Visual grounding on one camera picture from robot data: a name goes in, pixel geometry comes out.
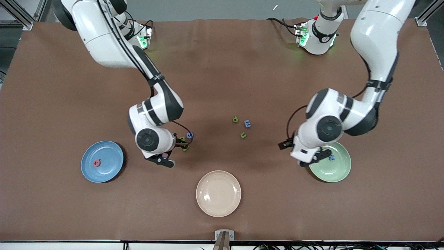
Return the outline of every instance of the brown table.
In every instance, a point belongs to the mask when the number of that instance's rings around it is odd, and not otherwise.
[[[35,23],[0,92],[0,239],[212,239],[225,228],[238,240],[437,240],[444,75],[427,29],[413,20],[400,34],[379,125],[340,140],[353,163],[345,180],[323,183],[277,147],[289,115],[314,93],[363,88],[352,24],[344,21],[327,54],[312,56],[270,21],[156,23],[147,53],[183,99],[179,121],[195,134],[168,169],[143,159],[127,126],[128,108],[149,96],[143,77],[95,63],[76,32]],[[292,129],[303,120],[298,114]],[[100,140],[124,148],[126,167],[95,184],[82,176],[80,159]],[[224,218],[206,215],[195,200],[200,178],[216,169],[242,187],[240,206]]]

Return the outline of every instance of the cable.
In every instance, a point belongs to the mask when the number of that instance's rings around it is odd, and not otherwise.
[[[132,21],[131,22],[131,35],[130,35],[130,37],[132,36],[132,35],[134,35],[134,18],[133,18],[133,16],[128,12],[128,11],[125,11],[125,13],[126,14],[128,14],[129,16],[130,16],[130,20]]]
[[[307,105],[304,105],[304,106],[298,108],[296,111],[293,112],[293,114],[291,114],[290,118],[288,119],[288,122],[287,122],[287,138],[288,138],[288,139],[291,139],[291,138],[290,138],[290,135],[289,135],[289,133],[288,133],[288,127],[290,127],[291,119],[293,119],[293,116],[294,116],[299,110],[301,110],[301,109],[303,109],[303,108],[306,108],[306,107],[307,107]]]
[[[276,21],[276,22],[280,23],[281,25],[284,25],[285,28],[287,28],[288,32],[290,32],[290,34],[292,34],[293,36],[302,37],[302,35],[298,35],[298,34],[295,34],[295,33],[291,32],[291,30],[289,29],[289,27],[290,27],[290,28],[294,28],[294,26],[291,26],[291,25],[286,24],[286,23],[285,23],[285,20],[284,20],[283,18],[282,18],[282,21],[279,21],[278,19],[273,18],[273,17],[271,17],[271,18],[267,18],[267,20]]]
[[[178,123],[178,122],[176,122],[176,121],[171,121],[171,122],[173,122],[173,123],[175,123],[175,124],[177,124],[177,125],[183,127],[186,131],[188,131],[188,133],[190,133],[190,135],[192,135],[192,136],[191,136],[191,139],[190,139],[190,142],[188,142],[188,146],[189,146],[189,145],[193,142],[193,139],[194,139],[194,136],[193,136],[193,134],[191,133],[191,131],[190,131],[189,129],[187,129],[184,125],[182,125],[182,124],[180,124],[180,123]]]
[[[365,86],[365,87],[364,87],[364,88],[363,88],[358,94],[352,96],[352,98],[356,98],[356,97],[360,96],[360,95],[361,95],[366,89],[367,89],[367,86]],[[299,110],[301,110],[301,109],[303,109],[303,108],[306,108],[306,107],[307,107],[307,105],[304,105],[304,106],[298,108],[296,111],[293,112],[293,114],[291,114],[290,118],[288,119],[288,122],[287,122],[287,139],[291,139],[288,130],[289,130],[289,127],[290,127],[290,122],[291,122],[291,120],[293,119],[293,116],[294,116]],[[377,119],[376,119],[376,123],[375,123],[375,125],[373,126],[373,128],[376,127],[376,124],[378,123],[379,107],[376,109],[376,115],[377,115]]]
[[[153,20],[148,20],[143,26],[144,27],[147,27],[147,24],[149,23],[149,22],[151,22],[151,27],[153,26]],[[140,28],[140,30],[136,33],[136,34],[134,34],[133,36],[131,36],[130,38],[133,38],[133,37],[135,37],[137,34],[139,34],[141,31],[143,30],[143,27],[142,28]]]
[[[352,98],[356,98],[356,97],[360,96],[366,89],[367,89],[367,86],[365,86],[358,94],[352,96]]]

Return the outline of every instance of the beige plate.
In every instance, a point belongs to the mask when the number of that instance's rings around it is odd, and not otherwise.
[[[216,170],[207,173],[196,189],[200,209],[213,217],[224,217],[234,212],[241,201],[241,186],[232,174]]]

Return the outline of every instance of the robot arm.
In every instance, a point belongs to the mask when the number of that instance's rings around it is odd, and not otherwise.
[[[327,157],[319,148],[337,141],[344,132],[357,136],[376,126],[379,105],[398,59],[398,33],[413,4],[414,0],[369,0],[364,6],[350,35],[369,72],[364,96],[358,101],[333,89],[313,96],[306,109],[307,121],[286,144],[293,145],[290,155],[301,166]]]
[[[177,139],[160,126],[180,118],[183,103],[143,50],[122,35],[119,15],[126,10],[126,0],[62,0],[62,3],[96,62],[110,68],[138,69],[151,90],[157,91],[155,96],[130,108],[128,124],[146,159],[172,167],[174,162],[169,155]]]

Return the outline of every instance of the gray floor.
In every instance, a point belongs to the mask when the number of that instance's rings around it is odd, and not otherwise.
[[[410,17],[417,16],[431,1],[422,0],[412,10]],[[355,19],[361,8],[362,6],[347,6],[349,18]],[[128,0],[128,12],[135,19],[153,21],[246,20],[269,17],[294,19],[312,18],[319,13],[319,5],[314,0]],[[45,21],[55,20],[53,12],[48,9]],[[427,23],[436,52],[444,60],[444,8],[441,8]],[[0,27],[0,46],[16,47],[21,34],[20,28]],[[8,72],[13,55],[14,49],[0,48],[1,71]]]

